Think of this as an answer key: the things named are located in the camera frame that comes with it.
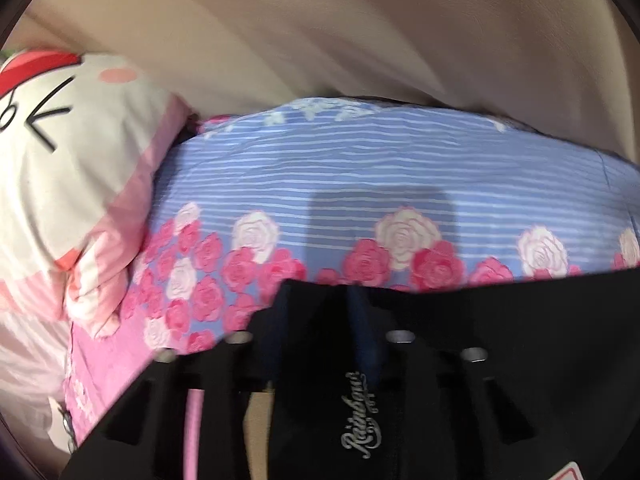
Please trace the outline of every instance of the pink rose print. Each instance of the pink rose print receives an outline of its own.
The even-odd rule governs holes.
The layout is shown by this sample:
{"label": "pink rose print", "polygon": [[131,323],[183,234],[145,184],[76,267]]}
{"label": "pink rose print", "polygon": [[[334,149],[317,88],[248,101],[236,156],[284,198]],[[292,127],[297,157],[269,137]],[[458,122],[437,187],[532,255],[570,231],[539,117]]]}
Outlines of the pink rose print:
{"label": "pink rose print", "polygon": [[146,316],[151,319],[162,317],[162,288],[154,286],[146,298]]}
{"label": "pink rose print", "polygon": [[[568,276],[580,276],[582,274],[582,270],[580,269],[580,267],[578,267],[577,265],[571,265],[569,266],[567,275]],[[548,269],[536,269],[533,272],[533,276],[530,277],[530,279],[538,281],[538,280],[552,280],[554,278],[553,275],[551,275],[551,272],[549,272]]]}
{"label": "pink rose print", "polygon": [[512,282],[513,273],[493,256],[476,265],[468,279],[469,285],[490,285],[491,283]]}
{"label": "pink rose print", "polygon": [[215,321],[225,304],[225,297],[218,282],[211,276],[205,276],[197,284],[191,297],[193,317],[198,321]]}
{"label": "pink rose print", "polygon": [[164,247],[167,245],[171,238],[174,237],[174,219],[169,218],[164,224],[160,226],[158,231],[158,247]]}
{"label": "pink rose print", "polygon": [[217,233],[211,233],[196,245],[194,266],[204,272],[213,272],[222,254],[222,242]]}
{"label": "pink rose print", "polygon": [[189,329],[189,303],[173,300],[164,313],[164,323],[169,330],[185,333]]}
{"label": "pink rose print", "polygon": [[533,276],[531,277],[533,280],[551,280],[551,272],[548,269],[536,269],[533,271]]}
{"label": "pink rose print", "polygon": [[238,294],[236,302],[225,310],[222,327],[225,332],[244,330],[256,310],[259,310],[259,307],[255,304],[254,298],[248,294]]}
{"label": "pink rose print", "polygon": [[363,238],[342,263],[342,273],[348,283],[361,283],[366,286],[380,286],[389,279],[389,251],[380,247],[375,240]]}
{"label": "pink rose print", "polygon": [[178,235],[178,249],[182,254],[186,254],[196,244],[200,238],[200,220],[185,225]]}
{"label": "pink rose print", "polygon": [[280,283],[287,278],[304,280],[306,267],[300,260],[293,258],[288,250],[277,249],[273,258],[260,268],[258,274],[260,301],[263,304],[271,304]]}
{"label": "pink rose print", "polygon": [[120,319],[129,319],[133,316],[138,306],[138,288],[132,286],[124,296],[124,300],[120,304]]}
{"label": "pink rose print", "polygon": [[153,236],[151,233],[146,235],[145,242],[143,244],[144,254],[145,254],[145,263],[153,261],[156,256],[158,256],[158,237]]}
{"label": "pink rose print", "polygon": [[176,257],[176,248],[172,246],[160,253],[160,257],[158,258],[158,279],[165,282],[169,279],[169,274],[174,268],[175,265],[175,257]]}
{"label": "pink rose print", "polygon": [[201,332],[193,332],[189,334],[187,339],[187,354],[203,352],[213,348],[215,344],[211,330],[202,330]]}
{"label": "pink rose print", "polygon": [[338,285],[340,274],[335,269],[320,269],[316,274],[316,283],[320,285]]}
{"label": "pink rose print", "polygon": [[410,283],[417,290],[423,291],[460,285],[465,264],[456,257],[453,244],[441,240],[431,249],[415,253],[410,269]]}
{"label": "pink rose print", "polygon": [[616,253],[613,255],[613,269],[614,270],[622,270],[626,269],[626,261],[622,256],[622,253]]}
{"label": "pink rose print", "polygon": [[254,250],[251,247],[240,247],[225,257],[220,274],[229,290],[242,292],[254,280],[257,269]]}
{"label": "pink rose print", "polygon": [[151,269],[145,269],[140,278],[140,303],[148,301],[149,293],[156,286],[156,279]]}

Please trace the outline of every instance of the white rose print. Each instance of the white rose print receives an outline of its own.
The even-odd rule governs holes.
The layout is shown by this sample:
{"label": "white rose print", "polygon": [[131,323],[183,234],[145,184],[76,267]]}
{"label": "white rose print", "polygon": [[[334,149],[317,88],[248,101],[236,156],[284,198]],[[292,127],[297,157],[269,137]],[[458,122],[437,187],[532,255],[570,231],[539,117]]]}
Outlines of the white rose print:
{"label": "white rose print", "polygon": [[546,227],[535,226],[524,231],[518,240],[522,272],[533,276],[536,270],[548,270],[552,278],[567,275],[569,264],[566,250]]}
{"label": "white rose print", "polygon": [[200,208],[195,202],[189,202],[183,205],[175,215],[174,221],[174,236],[180,234],[182,228],[192,222],[195,222],[200,217]]}
{"label": "white rose print", "polygon": [[640,260],[640,247],[638,247],[638,238],[632,228],[628,227],[619,238],[620,252],[622,259],[625,261],[626,267],[635,267]]}
{"label": "white rose print", "polygon": [[152,350],[166,348],[171,339],[171,333],[164,323],[164,317],[157,319],[145,319],[145,330],[143,332],[145,344]]}
{"label": "white rose print", "polygon": [[393,270],[406,269],[417,251],[442,240],[437,225],[413,207],[386,215],[376,224],[375,232],[378,244],[391,255]]}
{"label": "white rose print", "polygon": [[374,113],[376,113],[375,110],[367,110],[366,108],[361,108],[359,106],[348,105],[340,110],[338,114],[336,114],[334,120],[337,122],[346,121],[348,119],[356,119],[358,117],[371,115]]}
{"label": "white rose print", "polygon": [[166,296],[170,300],[188,300],[196,286],[196,270],[188,258],[178,260],[169,275]]}
{"label": "white rose print", "polygon": [[250,247],[254,262],[263,264],[278,243],[278,225],[264,211],[252,211],[238,219],[231,233],[231,248]]}
{"label": "white rose print", "polygon": [[304,112],[307,121],[313,121],[316,118],[316,114],[346,103],[348,101],[343,101],[342,99],[300,99],[299,101],[293,101],[290,106],[293,110]]}
{"label": "white rose print", "polygon": [[271,112],[264,118],[265,126],[275,126],[276,124],[284,124],[287,120],[282,112]]}

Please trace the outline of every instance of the floral pattern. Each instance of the floral pattern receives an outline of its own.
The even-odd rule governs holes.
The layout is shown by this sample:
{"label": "floral pattern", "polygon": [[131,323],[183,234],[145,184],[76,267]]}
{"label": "floral pattern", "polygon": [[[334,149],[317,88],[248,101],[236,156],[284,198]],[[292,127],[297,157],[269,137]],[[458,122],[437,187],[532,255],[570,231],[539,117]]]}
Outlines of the floral pattern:
{"label": "floral pattern", "polygon": [[255,304],[254,298],[249,294],[238,294],[236,302],[225,310],[222,318],[222,327],[225,332],[244,330],[249,324],[251,314],[259,307]]}
{"label": "floral pattern", "polygon": [[391,269],[409,267],[414,254],[442,239],[438,227],[413,207],[401,207],[386,215],[375,227],[376,241],[391,255]]}
{"label": "floral pattern", "polygon": [[229,290],[242,293],[255,279],[257,268],[254,250],[251,247],[240,247],[226,256],[220,274]]}
{"label": "floral pattern", "polygon": [[411,286],[422,292],[461,285],[465,264],[456,257],[453,244],[441,240],[431,249],[422,249],[415,253],[410,270]]}
{"label": "floral pattern", "polygon": [[489,285],[491,283],[512,282],[513,274],[493,256],[480,262],[469,275],[469,285]]}
{"label": "floral pattern", "polygon": [[391,275],[389,251],[375,240],[358,240],[342,263],[342,272],[348,283],[365,286],[383,285]]}
{"label": "floral pattern", "polygon": [[164,314],[164,323],[169,330],[184,334],[189,331],[191,318],[189,303],[184,300],[173,300]]}
{"label": "floral pattern", "polygon": [[193,332],[189,334],[187,339],[187,354],[193,354],[196,352],[202,352],[213,348],[215,339],[211,330],[202,330],[200,332]]}
{"label": "floral pattern", "polygon": [[174,219],[174,236],[178,236],[182,229],[200,218],[200,207],[195,202],[182,206]]}
{"label": "floral pattern", "polygon": [[222,242],[217,233],[211,233],[196,245],[194,266],[204,272],[213,272],[222,254]]}
{"label": "floral pattern", "polygon": [[188,300],[196,286],[196,270],[189,258],[178,260],[169,276],[169,283],[166,286],[166,296],[170,300]]}
{"label": "floral pattern", "polygon": [[187,254],[200,238],[200,220],[195,220],[185,225],[178,234],[178,249],[182,254]]}
{"label": "floral pattern", "polygon": [[620,238],[620,252],[613,255],[614,269],[630,269],[637,267],[640,262],[640,247],[638,238],[632,228],[622,231]]}
{"label": "floral pattern", "polygon": [[546,227],[535,226],[525,231],[518,240],[518,253],[525,276],[535,277],[542,270],[552,278],[562,278],[569,271],[564,245]]}
{"label": "floral pattern", "polygon": [[231,248],[249,247],[254,252],[254,262],[263,264],[278,243],[278,225],[263,211],[244,215],[234,225]]}
{"label": "floral pattern", "polygon": [[291,256],[286,249],[278,249],[273,253],[273,258],[264,264],[258,273],[258,290],[263,304],[270,304],[280,283],[287,278],[304,280],[306,267],[300,260]]}
{"label": "floral pattern", "polygon": [[164,317],[145,319],[142,338],[145,344],[152,350],[166,348],[169,345],[171,333],[164,323]]}
{"label": "floral pattern", "polygon": [[[507,263],[486,254],[469,262],[468,273],[453,240],[445,239],[436,222],[416,208],[400,206],[381,215],[371,229],[371,238],[354,240],[333,266],[307,269],[280,245],[285,245],[280,228],[265,211],[238,218],[225,246],[219,232],[206,230],[200,206],[187,203],[145,237],[132,263],[132,285],[120,306],[120,319],[137,319],[140,312],[142,339],[149,349],[175,346],[195,352],[211,348],[224,332],[244,330],[254,312],[270,306],[287,278],[429,292],[582,273],[560,238],[542,225],[514,236],[516,265],[513,258]],[[612,255],[615,269],[640,264],[633,229],[622,231],[618,245]],[[522,269],[518,275],[517,267]]]}
{"label": "floral pattern", "polygon": [[198,321],[215,321],[225,304],[225,296],[218,282],[205,276],[193,292],[193,317]]}

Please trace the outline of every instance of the pink pillow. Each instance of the pink pillow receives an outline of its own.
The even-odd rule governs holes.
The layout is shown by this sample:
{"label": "pink pillow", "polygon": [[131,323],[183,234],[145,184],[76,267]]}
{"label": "pink pillow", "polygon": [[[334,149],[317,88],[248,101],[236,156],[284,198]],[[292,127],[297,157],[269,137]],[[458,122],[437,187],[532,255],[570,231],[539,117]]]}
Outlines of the pink pillow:
{"label": "pink pillow", "polygon": [[116,56],[25,52],[2,67],[0,310],[115,332],[154,172],[188,113]]}

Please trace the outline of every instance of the metal screw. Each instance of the metal screw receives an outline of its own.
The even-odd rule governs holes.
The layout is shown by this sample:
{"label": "metal screw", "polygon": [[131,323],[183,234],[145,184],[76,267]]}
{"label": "metal screw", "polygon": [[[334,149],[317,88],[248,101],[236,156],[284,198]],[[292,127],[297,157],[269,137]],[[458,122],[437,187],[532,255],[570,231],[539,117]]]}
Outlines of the metal screw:
{"label": "metal screw", "polygon": [[386,333],[386,340],[390,343],[412,343],[415,341],[415,334],[408,330],[391,330]]}
{"label": "metal screw", "polygon": [[480,361],[486,361],[488,355],[484,348],[472,347],[465,348],[462,352],[460,352],[460,357],[462,357],[465,361],[469,361],[470,363],[477,363]]}
{"label": "metal screw", "polygon": [[241,345],[244,343],[248,343],[254,338],[254,335],[251,332],[247,332],[246,330],[240,330],[238,332],[232,332],[228,336],[225,337],[225,341],[229,345]]}
{"label": "metal screw", "polygon": [[176,360],[178,354],[173,348],[161,348],[156,352],[154,361],[158,363],[172,363]]}

